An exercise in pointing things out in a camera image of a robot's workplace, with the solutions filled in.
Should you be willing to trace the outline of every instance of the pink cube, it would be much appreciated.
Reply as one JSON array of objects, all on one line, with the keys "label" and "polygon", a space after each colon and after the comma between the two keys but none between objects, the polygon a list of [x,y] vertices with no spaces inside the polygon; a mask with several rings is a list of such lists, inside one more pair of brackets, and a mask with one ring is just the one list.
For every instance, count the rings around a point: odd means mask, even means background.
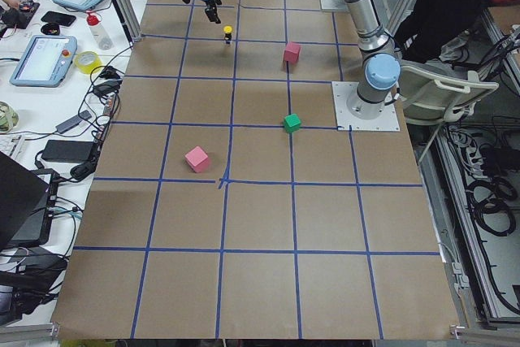
[{"label": "pink cube", "polygon": [[211,164],[210,157],[200,146],[190,150],[185,156],[186,162],[196,172],[200,173],[208,169]]},{"label": "pink cube", "polygon": [[289,61],[291,64],[296,63],[300,57],[300,50],[300,44],[297,44],[296,42],[289,42],[285,46],[284,61]]}]

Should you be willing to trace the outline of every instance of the keyboard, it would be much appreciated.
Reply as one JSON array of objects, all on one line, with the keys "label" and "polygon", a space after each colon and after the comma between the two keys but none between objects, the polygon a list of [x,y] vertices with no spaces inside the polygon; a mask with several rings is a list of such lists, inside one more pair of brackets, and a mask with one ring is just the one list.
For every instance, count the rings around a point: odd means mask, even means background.
[{"label": "keyboard", "polygon": [[23,134],[0,134],[0,152],[16,160],[24,142],[25,136]]}]

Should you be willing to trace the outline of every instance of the white bottle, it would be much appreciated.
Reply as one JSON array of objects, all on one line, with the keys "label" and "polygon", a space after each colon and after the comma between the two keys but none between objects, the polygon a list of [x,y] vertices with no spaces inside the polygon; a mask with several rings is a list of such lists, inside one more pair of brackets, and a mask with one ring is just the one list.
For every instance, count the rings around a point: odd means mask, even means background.
[{"label": "white bottle", "polygon": [[110,49],[114,44],[112,43],[111,38],[108,36],[105,28],[101,24],[101,20],[97,16],[93,14],[92,11],[87,11],[87,24],[90,27],[90,31],[94,39],[97,42],[97,46],[99,49],[107,50]]}]

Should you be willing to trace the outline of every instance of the green cube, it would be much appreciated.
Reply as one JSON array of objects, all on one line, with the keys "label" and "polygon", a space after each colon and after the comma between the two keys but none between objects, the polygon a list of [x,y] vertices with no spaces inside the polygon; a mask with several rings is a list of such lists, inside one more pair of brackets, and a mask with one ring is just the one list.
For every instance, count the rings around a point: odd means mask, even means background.
[{"label": "green cube", "polygon": [[296,114],[291,114],[284,118],[284,128],[287,133],[298,130],[300,126],[301,121]]}]

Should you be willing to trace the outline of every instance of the black pants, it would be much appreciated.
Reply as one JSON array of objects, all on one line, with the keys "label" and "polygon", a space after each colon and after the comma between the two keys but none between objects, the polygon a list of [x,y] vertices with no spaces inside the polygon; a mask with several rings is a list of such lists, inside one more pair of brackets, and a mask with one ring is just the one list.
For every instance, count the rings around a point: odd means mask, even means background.
[{"label": "black pants", "polygon": [[439,57],[442,45],[469,28],[484,5],[485,0],[417,0],[395,35],[401,47],[417,35],[403,59],[425,63]]}]

